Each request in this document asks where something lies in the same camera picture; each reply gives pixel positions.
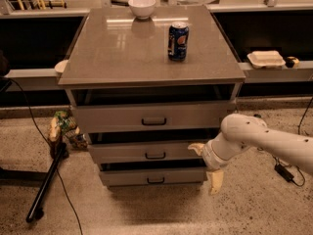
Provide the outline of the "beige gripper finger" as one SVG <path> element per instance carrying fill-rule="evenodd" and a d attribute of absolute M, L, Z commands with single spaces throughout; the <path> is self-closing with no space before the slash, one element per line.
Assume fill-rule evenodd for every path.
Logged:
<path fill-rule="evenodd" d="M 190 151 L 195 151 L 198 156 L 202 155 L 203 143 L 192 143 L 188 146 Z"/>
<path fill-rule="evenodd" d="M 208 175 L 211 183 L 209 194 L 215 195 L 221 190 L 224 179 L 224 171 L 222 169 L 218 169 L 210 172 Z"/>

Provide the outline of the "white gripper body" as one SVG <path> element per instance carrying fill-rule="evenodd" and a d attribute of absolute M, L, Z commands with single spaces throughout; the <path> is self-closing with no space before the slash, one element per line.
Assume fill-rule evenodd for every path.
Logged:
<path fill-rule="evenodd" d="M 202 158 L 209 171 L 225 166 L 233 157 L 245 152 L 248 145 L 241 142 L 228 141 L 222 133 L 209 140 L 201 148 Z"/>

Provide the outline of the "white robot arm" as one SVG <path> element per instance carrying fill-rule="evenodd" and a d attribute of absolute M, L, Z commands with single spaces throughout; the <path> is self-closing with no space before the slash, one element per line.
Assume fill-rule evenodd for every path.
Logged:
<path fill-rule="evenodd" d="M 271 129 L 259 117 L 230 114 L 223 118 L 220 132 L 206 143 L 192 143 L 189 150 L 201 156 L 210 179 L 209 194 L 217 194 L 223 183 L 222 168 L 250 147 L 261 148 L 302 171 L 313 174 L 313 138 Z"/>

